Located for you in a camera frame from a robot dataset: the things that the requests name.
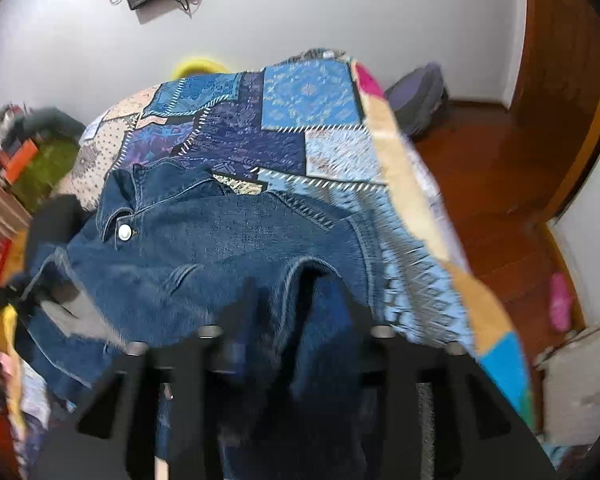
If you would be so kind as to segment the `blue denim jacket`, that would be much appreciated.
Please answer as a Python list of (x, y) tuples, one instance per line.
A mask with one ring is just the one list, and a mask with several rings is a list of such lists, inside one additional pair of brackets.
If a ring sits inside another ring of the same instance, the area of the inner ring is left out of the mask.
[(127, 344), (165, 347), (218, 325), (246, 278), (259, 287), (257, 356), (208, 412), (233, 479), (359, 479), (374, 399), (349, 370), (339, 284), (382, 317), (372, 214), (285, 191), (237, 194), (163, 159), (114, 171), (67, 260), (30, 278), (16, 348), (70, 402)]

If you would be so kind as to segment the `pink slipper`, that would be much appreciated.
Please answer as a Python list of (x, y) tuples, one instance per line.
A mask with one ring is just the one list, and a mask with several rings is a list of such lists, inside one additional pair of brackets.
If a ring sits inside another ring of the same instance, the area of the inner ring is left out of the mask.
[(571, 306), (573, 298), (569, 284), (562, 273), (550, 277), (550, 324), (559, 333), (568, 333), (571, 328)]

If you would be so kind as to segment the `black garment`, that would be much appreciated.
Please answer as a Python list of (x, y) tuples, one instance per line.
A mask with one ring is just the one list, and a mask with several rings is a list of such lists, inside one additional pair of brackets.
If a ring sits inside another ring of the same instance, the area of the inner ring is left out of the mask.
[(75, 195), (58, 195), (46, 200), (30, 223), (23, 274), (35, 278), (41, 272), (59, 268), (67, 260), (68, 244), (93, 214), (82, 207)]

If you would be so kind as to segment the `colourful patchwork bedspread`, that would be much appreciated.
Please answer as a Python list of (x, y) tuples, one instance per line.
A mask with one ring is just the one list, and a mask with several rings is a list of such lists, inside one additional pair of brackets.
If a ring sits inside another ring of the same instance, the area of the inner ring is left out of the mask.
[[(76, 142), (76, 160), (50, 198), (75, 195), (94, 213), (110, 174), (163, 159), (204, 167), (237, 194), (285, 191), (369, 211), (384, 264), (381, 319), (420, 344), (464, 344), (534, 423), (513, 324), (472, 276), (436, 180), (361, 63), (317, 49), (256, 72), (174, 79), (110, 107)], [(23, 465), (31, 468), (76, 402), (56, 396), (18, 356)]]

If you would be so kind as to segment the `dark purple bag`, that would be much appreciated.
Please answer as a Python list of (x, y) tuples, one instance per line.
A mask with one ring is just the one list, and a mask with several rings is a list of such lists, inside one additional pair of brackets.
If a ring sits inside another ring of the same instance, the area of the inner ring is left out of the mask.
[(385, 96), (403, 134), (417, 138), (445, 114), (449, 92), (438, 63), (412, 70), (389, 87)]

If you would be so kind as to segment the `yellow round basin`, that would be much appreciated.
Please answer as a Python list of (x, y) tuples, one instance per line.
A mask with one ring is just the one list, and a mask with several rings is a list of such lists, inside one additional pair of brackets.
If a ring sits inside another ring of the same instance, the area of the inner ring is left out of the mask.
[(172, 79), (181, 79), (197, 75), (227, 74), (228, 69), (208, 58), (186, 58), (172, 70)]

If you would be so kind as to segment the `orange box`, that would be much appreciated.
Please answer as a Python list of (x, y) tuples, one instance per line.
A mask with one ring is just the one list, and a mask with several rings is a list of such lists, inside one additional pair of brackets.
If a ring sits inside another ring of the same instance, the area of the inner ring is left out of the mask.
[(27, 139), (3, 165), (2, 177), (8, 185), (14, 184), (22, 175), (23, 170), (35, 159), (38, 146), (31, 139)]

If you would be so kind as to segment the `brown wooden door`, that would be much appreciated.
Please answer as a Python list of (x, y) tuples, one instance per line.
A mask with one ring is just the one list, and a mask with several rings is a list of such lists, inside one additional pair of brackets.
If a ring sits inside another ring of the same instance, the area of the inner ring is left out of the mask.
[(510, 108), (552, 174), (539, 220), (568, 207), (600, 157), (600, 16), (588, 0), (526, 0)]

